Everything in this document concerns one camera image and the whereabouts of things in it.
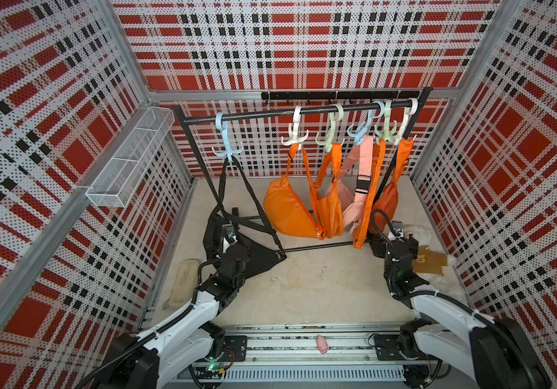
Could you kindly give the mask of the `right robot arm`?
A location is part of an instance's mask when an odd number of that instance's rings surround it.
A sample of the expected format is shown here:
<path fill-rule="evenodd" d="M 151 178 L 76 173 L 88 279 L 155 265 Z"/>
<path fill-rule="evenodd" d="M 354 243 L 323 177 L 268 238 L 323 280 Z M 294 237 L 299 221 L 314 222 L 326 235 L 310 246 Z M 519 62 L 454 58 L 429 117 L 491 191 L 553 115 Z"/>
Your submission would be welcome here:
<path fill-rule="evenodd" d="M 375 210 L 369 225 L 374 254 L 385 261 L 391 298 L 410 308 L 415 319 L 398 340 L 406 360 L 430 355 L 461 371 L 481 388 L 550 388 L 552 381 L 521 326 L 496 319 L 442 293 L 413 270 L 418 242 Z"/>

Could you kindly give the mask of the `pink bag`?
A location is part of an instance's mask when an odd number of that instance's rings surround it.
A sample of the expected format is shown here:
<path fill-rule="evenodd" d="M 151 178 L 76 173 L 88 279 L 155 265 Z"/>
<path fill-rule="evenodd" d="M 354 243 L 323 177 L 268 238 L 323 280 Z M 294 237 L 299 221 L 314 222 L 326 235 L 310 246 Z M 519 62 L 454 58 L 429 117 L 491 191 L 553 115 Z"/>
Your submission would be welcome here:
<path fill-rule="evenodd" d="M 337 189 L 343 210 L 343 227 L 354 233 L 364 216 L 365 202 L 372 181 L 372 160 L 374 142 L 372 136 L 364 136 L 363 142 L 354 146 L 346 156 L 339 170 Z M 355 164 L 359 165 L 356 186 L 353 191 L 343 183 L 343 178 Z"/>

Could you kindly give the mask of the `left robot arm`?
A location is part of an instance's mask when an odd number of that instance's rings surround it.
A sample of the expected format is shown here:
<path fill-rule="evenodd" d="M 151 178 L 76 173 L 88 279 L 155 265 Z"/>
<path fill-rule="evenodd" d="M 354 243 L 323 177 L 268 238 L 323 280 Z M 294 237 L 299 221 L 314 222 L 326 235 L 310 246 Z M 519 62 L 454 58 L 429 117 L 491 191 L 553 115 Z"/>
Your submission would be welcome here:
<path fill-rule="evenodd" d="M 219 358 L 224 331 L 211 321 L 244 285 L 248 254 L 236 228 L 223 226 L 217 254 L 205 262 L 217 272 L 194 287 L 188 304 L 148 330 L 119 337 L 106 361 L 76 387 L 162 388 L 195 361 Z"/>

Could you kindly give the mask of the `orange bag with black trim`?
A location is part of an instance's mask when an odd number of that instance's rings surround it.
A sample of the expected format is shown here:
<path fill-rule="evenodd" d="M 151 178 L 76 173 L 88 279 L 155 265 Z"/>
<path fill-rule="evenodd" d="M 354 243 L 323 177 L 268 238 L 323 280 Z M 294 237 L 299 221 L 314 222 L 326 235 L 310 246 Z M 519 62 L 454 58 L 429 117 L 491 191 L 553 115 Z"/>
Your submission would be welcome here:
<path fill-rule="evenodd" d="M 331 151 L 325 155 L 316 181 L 312 183 L 312 210 L 317 221 L 317 238 L 324 240 L 343 234 L 343 209 L 338 195 L 338 175 L 342 163 L 342 146 L 332 144 Z M 321 195 L 321 185 L 328 167 L 331 167 L 330 191 Z"/>

